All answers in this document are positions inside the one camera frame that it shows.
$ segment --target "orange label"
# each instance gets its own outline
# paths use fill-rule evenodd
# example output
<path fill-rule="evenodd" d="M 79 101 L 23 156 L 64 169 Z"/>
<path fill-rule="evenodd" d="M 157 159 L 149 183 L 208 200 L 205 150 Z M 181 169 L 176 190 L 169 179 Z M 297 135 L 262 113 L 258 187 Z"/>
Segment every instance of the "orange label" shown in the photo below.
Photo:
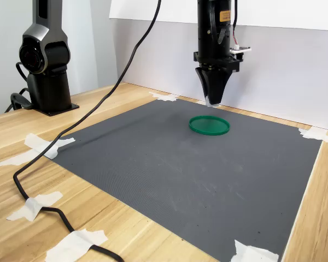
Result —
<path fill-rule="evenodd" d="M 220 22 L 228 22 L 231 20 L 231 12 L 230 11 L 221 11 L 220 12 Z"/>

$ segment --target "wooden tabletop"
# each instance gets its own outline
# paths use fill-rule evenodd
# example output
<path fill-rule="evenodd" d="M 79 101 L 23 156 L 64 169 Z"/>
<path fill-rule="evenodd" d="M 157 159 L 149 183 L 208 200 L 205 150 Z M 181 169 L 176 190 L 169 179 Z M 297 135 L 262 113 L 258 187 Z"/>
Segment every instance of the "wooden tabletop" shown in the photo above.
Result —
<path fill-rule="evenodd" d="M 0 162 L 28 151 L 24 141 L 29 133 L 53 140 L 60 131 L 91 110 L 110 89 L 105 87 L 73 96 L 72 102 L 80 105 L 80 109 L 54 117 L 34 110 L 18 110 L 0 115 Z M 155 100 L 149 91 L 152 90 L 122 84 L 72 132 Z M 184 97 L 180 99 L 196 102 Z M 310 128 L 252 112 L 225 106 L 220 108 L 294 127 Z M 13 181 L 13 173 L 18 169 L 18 166 L 0 167 L 0 261 L 44 261 L 46 251 L 57 245 L 69 232 L 54 213 L 41 212 L 34 222 L 25 219 L 6 220 L 25 203 Z M 215 261 L 179 236 L 47 158 L 40 159 L 19 179 L 32 197 L 60 191 L 63 198 L 53 207 L 60 208 L 76 230 L 104 230 L 109 240 L 102 246 L 119 254 L 125 261 Z M 91 250 L 80 261 L 111 259 Z M 328 143 L 322 142 L 284 261 L 328 261 Z"/>

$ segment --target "white backdrop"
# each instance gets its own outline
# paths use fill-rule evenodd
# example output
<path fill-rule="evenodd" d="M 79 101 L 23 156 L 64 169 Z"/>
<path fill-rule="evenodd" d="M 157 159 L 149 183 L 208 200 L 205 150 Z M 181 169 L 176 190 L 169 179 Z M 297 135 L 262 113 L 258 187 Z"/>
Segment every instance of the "white backdrop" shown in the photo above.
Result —
<path fill-rule="evenodd" d="M 157 0 L 112 0 L 110 18 L 152 20 L 156 6 Z M 197 0 L 162 0 L 158 21 L 197 23 Z M 238 24 L 328 30 L 328 0 L 239 0 Z"/>

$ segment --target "wire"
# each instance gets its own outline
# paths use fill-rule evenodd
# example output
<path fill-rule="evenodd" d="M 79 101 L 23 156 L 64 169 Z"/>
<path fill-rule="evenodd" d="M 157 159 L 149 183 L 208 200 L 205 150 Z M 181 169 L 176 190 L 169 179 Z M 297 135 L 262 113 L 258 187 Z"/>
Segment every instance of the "wire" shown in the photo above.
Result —
<path fill-rule="evenodd" d="M 22 78 L 24 79 L 24 81 L 27 82 L 27 77 L 26 77 L 26 75 L 23 73 L 23 71 L 22 71 L 22 69 L 21 69 L 21 67 L 20 67 L 21 65 L 22 65 L 21 62 L 18 62 L 18 63 L 16 64 L 17 71 L 18 71 L 18 73 L 20 73 L 20 75 L 22 76 Z"/>
<path fill-rule="evenodd" d="M 20 75 L 22 76 L 22 78 L 24 79 L 24 81 L 27 82 L 27 77 L 26 75 L 23 73 L 22 69 L 21 69 L 21 65 L 22 63 L 21 62 L 18 62 L 16 63 L 16 68 L 17 68 L 17 71 L 18 73 L 20 73 Z M 23 94 L 25 91 L 29 92 L 28 88 L 23 88 L 20 92 L 20 94 Z M 8 113 L 11 109 L 12 109 L 12 104 L 9 105 L 9 107 L 6 109 L 5 113 Z"/>
<path fill-rule="evenodd" d="M 158 13 L 159 13 L 159 10 L 160 10 L 160 5 L 161 5 L 161 0 L 158 0 L 158 5 L 157 5 L 157 8 L 156 8 L 156 11 L 155 11 L 155 15 L 154 15 L 154 18 L 150 24 L 150 26 L 148 27 L 147 31 L 145 32 L 145 34 L 142 36 L 142 38 L 140 39 L 140 41 L 135 45 L 133 51 L 132 51 L 132 54 L 131 54 L 131 57 L 129 59 L 129 62 L 127 63 L 124 71 L 122 72 L 122 74 L 120 75 L 118 81 L 116 82 L 115 86 L 112 88 L 112 90 L 106 94 L 102 99 L 101 101 L 93 108 L 90 110 L 90 112 L 88 112 L 83 118 L 81 118 L 78 122 L 76 122 L 75 124 L 71 125 L 70 127 L 68 127 L 67 129 L 63 130 L 51 143 L 50 145 L 45 148 L 45 150 L 43 152 L 41 152 L 37 157 L 35 157 L 32 161 L 30 161 L 28 164 L 26 164 L 25 166 L 23 166 L 21 169 L 19 169 L 14 175 L 13 175 L 13 180 L 19 190 L 19 192 L 22 194 L 22 196 L 25 198 L 25 200 L 27 200 L 29 198 L 29 196 L 27 195 L 27 193 L 24 191 L 21 183 L 19 182 L 18 180 L 18 175 L 20 173 L 22 173 L 23 171 L 25 171 L 27 168 L 29 168 L 32 164 L 34 164 L 38 159 L 40 159 L 46 152 L 48 152 L 48 150 L 50 150 L 50 148 L 53 147 L 54 144 L 56 144 L 56 142 L 61 138 L 62 135 L 66 134 L 68 131 L 72 130 L 73 128 L 75 128 L 76 126 L 78 126 L 79 124 L 81 124 L 85 119 L 87 119 L 93 112 L 95 112 L 101 105 L 102 103 L 107 99 L 109 98 L 113 93 L 114 91 L 117 89 L 117 87 L 119 86 L 121 80 L 123 79 L 124 75 L 126 74 L 126 72 L 128 71 L 131 63 L 132 63 L 132 60 L 136 54 L 136 51 L 138 49 L 138 47 L 141 45 L 141 43 L 144 41 L 144 39 L 148 36 L 148 34 L 150 33 L 150 31 L 152 30 L 153 28 L 153 25 L 155 23 L 155 21 L 157 20 L 157 17 L 158 17 Z M 48 211 L 48 212 L 56 212 L 60 215 L 60 217 L 62 218 L 64 224 L 66 225 L 66 227 L 68 228 L 68 230 L 70 232 L 73 232 L 74 231 L 74 228 L 72 227 L 72 225 L 70 224 L 70 222 L 68 221 L 68 219 L 66 218 L 65 214 L 60 210 L 60 209 L 56 209 L 56 208 L 53 208 L 53 207 L 42 207 L 41 209 L 42 211 Z M 93 250 L 96 250 L 98 252 L 101 252 L 105 255 L 108 255 L 112 258 L 114 258 L 115 260 L 119 261 L 119 262 L 124 262 L 124 260 L 117 254 L 113 253 L 112 251 L 109 251 L 103 247 L 99 247 L 99 246 L 91 246 L 90 249 L 93 249 Z"/>
<path fill-rule="evenodd" d="M 20 94 L 24 94 L 24 92 L 28 92 L 29 93 L 29 90 L 27 87 L 23 88 L 21 91 L 20 91 Z M 8 113 L 11 109 L 12 109 L 12 104 L 9 105 L 9 107 L 6 109 L 5 113 Z"/>
<path fill-rule="evenodd" d="M 236 45 L 238 45 L 238 40 L 237 40 L 237 37 L 235 35 L 235 29 L 236 29 L 236 25 L 237 25 L 237 18 L 238 18 L 238 1 L 235 0 L 235 20 L 233 22 L 233 39 L 235 40 Z"/>

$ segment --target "white tape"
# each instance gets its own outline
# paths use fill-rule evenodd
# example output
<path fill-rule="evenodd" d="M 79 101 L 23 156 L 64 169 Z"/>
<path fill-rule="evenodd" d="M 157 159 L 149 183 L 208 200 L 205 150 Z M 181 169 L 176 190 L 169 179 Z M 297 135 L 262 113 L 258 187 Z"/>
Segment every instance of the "white tape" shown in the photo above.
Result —
<path fill-rule="evenodd" d="M 176 101 L 177 98 L 179 97 L 177 94 L 164 95 L 164 94 L 157 94 L 153 92 L 149 92 L 149 93 L 152 94 L 153 97 L 158 98 L 157 100 L 163 100 L 163 101 Z"/>
<path fill-rule="evenodd" d="M 46 262 L 73 262 L 81 258 L 88 252 L 92 245 L 101 245 L 108 238 L 104 235 L 103 230 L 88 232 L 73 231 L 54 248 L 46 253 Z"/>
<path fill-rule="evenodd" d="M 277 262 L 278 255 L 272 252 L 252 246 L 245 246 L 235 240 L 236 255 L 231 262 Z"/>
<path fill-rule="evenodd" d="M 61 192 L 53 192 L 48 195 L 38 195 L 35 198 L 28 198 L 25 205 L 21 209 L 13 212 L 13 214 L 6 219 L 14 221 L 25 217 L 32 222 L 37 217 L 43 206 L 52 206 L 62 197 L 63 195 Z"/>
<path fill-rule="evenodd" d="M 68 145 L 72 142 L 75 142 L 74 138 L 66 139 L 66 140 L 59 140 L 56 142 L 56 144 L 53 145 L 48 152 L 46 152 L 45 156 L 54 159 L 57 156 L 57 150 L 61 146 Z M 11 157 L 5 161 L 0 162 L 0 166 L 5 166 L 5 165 L 21 165 L 23 163 L 29 162 L 33 160 L 35 157 L 37 157 L 41 152 L 47 148 L 47 146 L 51 142 L 45 141 L 44 139 L 34 135 L 34 134 L 29 134 L 26 137 L 26 140 L 24 144 L 28 147 L 31 148 L 31 150 L 19 154 L 18 156 Z"/>
<path fill-rule="evenodd" d="M 304 138 L 323 140 L 328 143 L 327 129 L 312 127 L 309 130 L 299 128 L 299 131 Z"/>

